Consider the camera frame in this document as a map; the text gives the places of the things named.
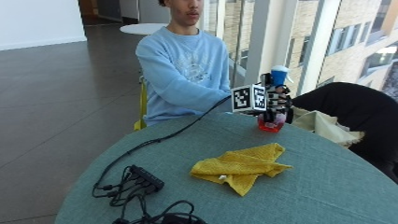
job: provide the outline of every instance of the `gray-green tabletop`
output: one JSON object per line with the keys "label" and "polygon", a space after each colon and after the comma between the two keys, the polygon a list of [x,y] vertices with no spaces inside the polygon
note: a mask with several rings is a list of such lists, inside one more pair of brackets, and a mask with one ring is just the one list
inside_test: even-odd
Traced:
{"label": "gray-green tabletop", "polygon": [[[115,144],[92,162],[67,195],[57,224],[112,223],[120,217],[121,207],[111,207],[108,198],[91,196],[105,166],[137,144],[167,136],[196,118],[168,120]],[[260,176],[244,197],[227,184],[189,175],[197,161],[269,143],[285,147],[277,162],[294,168],[274,178]],[[124,158],[101,185],[120,181],[124,167],[132,164],[164,181],[163,190],[145,198],[151,215],[159,215],[175,201],[188,200],[196,206],[195,215],[208,223],[398,223],[398,187],[393,181],[349,150],[289,124],[280,133],[266,133],[253,117],[208,115],[176,137]],[[140,204],[131,202],[125,218],[140,217]]]}

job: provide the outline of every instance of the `yellow towel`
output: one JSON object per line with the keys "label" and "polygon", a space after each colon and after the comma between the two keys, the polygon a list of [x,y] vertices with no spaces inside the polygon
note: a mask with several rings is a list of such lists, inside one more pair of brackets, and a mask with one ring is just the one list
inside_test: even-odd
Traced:
{"label": "yellow towel", "polygon": [[219,184],[227,182],[240,196],[245,196],[260,175],[274,177],[293,167],[274,162],[284,151],[277,143],[227,151],[219,158],[199,161],[191,175]]}

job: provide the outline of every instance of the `person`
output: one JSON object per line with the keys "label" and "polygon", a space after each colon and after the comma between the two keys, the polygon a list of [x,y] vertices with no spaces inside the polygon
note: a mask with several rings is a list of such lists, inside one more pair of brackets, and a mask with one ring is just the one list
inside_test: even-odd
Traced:
{"label": "person", "polygon": [[[172,20],[137,46],[147,86],[147,126],[201,115],[230,95],[225,43],[196,27],[203,1],[160,0],[160,5],[171,8]],[[232,111],[230,99],[215,111]]]}

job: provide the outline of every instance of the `chair backrest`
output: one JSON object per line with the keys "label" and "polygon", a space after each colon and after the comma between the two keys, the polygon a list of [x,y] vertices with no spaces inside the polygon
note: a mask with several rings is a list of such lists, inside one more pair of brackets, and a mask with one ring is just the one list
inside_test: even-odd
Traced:
{"label": "chair backrest", "polygon": [[140,83],[141,83],[140,119],[135,123],[135,132],[147,127],[147,124],[145,124],[145,121],[144,121],[144,115],[147,114],[147,87],[145,87],[143,77],[140,77]]}
{"label": "chair backrest", "polygon": [[382,92],[352,83],[334,82],[297,96],[293,105],[337,117],[352,131],[365,132],[350,150],[384,172],[398,162],[398,103]]}

